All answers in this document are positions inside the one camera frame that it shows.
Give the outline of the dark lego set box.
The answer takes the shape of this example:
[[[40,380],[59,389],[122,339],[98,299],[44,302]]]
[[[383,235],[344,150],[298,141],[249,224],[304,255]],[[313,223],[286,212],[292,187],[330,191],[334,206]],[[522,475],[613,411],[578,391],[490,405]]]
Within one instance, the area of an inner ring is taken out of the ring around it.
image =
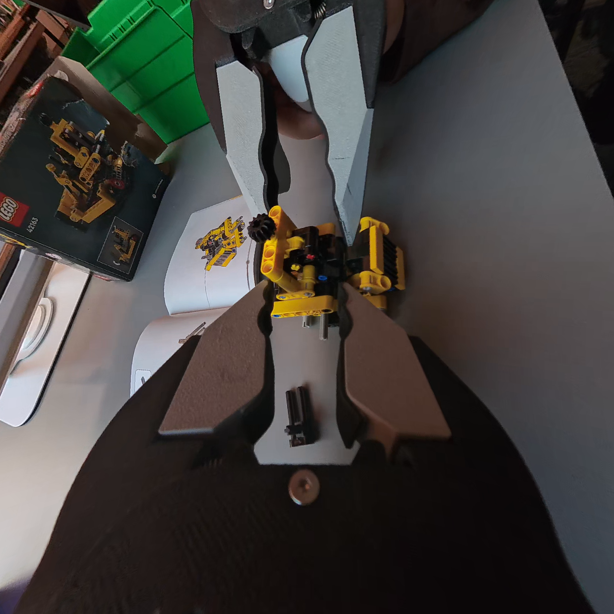
[[[80,63],[58,57],[1,130],[1,241],[131,281],[169,177],[166,144]]]

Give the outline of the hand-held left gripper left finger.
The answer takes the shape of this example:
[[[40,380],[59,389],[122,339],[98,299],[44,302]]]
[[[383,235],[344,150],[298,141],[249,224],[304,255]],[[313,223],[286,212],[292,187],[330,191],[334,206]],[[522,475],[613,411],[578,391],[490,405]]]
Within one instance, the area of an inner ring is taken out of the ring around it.
[[[259,441],[274,418],[273,285],[261,282],[202,333],[158,429]]]

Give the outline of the yellow lego bulldozer model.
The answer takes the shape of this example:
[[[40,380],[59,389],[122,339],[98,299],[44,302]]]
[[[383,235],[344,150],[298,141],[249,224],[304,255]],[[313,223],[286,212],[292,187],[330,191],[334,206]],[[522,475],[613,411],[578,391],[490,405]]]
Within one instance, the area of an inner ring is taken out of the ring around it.
[[[280,206],[258,214],[249,236],[262,248],[260,273],[274,285],[272,319],[301,318],[319,325],[321,340],[339,325],[338,289],[347,282],[373,306],[386,311],[390,293],[406,288],[403,250],[388,224],[360,218],[354,243],[335,234],[333,223],[297,227]]]

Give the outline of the person's right hand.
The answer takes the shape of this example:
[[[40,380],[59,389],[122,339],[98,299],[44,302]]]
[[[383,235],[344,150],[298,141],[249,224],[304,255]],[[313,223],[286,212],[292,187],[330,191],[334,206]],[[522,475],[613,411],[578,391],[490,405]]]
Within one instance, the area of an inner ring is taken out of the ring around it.
[[[324,130],[318,118],[291,99],[277,103],[277,124],[281,135],[294,140],[324,139]]]

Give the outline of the stacked green plastic bins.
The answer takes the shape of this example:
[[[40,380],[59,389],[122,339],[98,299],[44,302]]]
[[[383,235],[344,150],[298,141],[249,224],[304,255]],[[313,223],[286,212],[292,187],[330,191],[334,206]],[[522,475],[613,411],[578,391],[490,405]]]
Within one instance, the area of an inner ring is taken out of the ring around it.
[[[170,144],[209,123],[193,63],[190,1],[102,1],[63,56]]]

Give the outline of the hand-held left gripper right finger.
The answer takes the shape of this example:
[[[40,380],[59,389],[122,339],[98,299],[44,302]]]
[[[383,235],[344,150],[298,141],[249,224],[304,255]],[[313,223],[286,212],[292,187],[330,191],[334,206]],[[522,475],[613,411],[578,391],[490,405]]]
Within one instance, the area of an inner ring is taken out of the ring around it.
[[[451,430],[405,330],[348,283],[338,289],[336,424],[347,449],[447,441]]]

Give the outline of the black lego piece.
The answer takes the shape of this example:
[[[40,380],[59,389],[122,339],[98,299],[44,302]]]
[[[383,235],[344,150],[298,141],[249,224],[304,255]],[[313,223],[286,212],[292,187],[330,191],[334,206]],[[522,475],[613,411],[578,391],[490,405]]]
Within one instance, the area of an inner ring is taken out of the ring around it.
[[[291,448],[314,444],[319,439],[319,426],[311,403],[311,396],[306,386],[299,386],[286,391],[288,435]]]

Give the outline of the lego instruction booklet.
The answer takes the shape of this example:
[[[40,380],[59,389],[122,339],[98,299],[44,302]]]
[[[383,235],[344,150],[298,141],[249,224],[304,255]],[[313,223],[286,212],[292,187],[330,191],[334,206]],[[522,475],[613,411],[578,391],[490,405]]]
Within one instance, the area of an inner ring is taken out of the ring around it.
[[[131,395],[257,284],[251,220],[242,195],[191,214],[166,270],[168,313],[144,328],[134,349]]]

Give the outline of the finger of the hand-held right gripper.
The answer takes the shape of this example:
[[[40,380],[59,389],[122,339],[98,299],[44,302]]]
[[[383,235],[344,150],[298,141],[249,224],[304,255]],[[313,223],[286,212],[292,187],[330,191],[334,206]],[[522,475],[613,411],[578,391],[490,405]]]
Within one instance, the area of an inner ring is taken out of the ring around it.
[[[242,63],[217,68],[226,159],[253,217],[267,214],[290,188],[274,103],[262,75]]]
[[[336,216],[350,246],[362,217],[373,121],[352,7],[319,23],[304,48],[302,66],[312,111],[326,134]]]

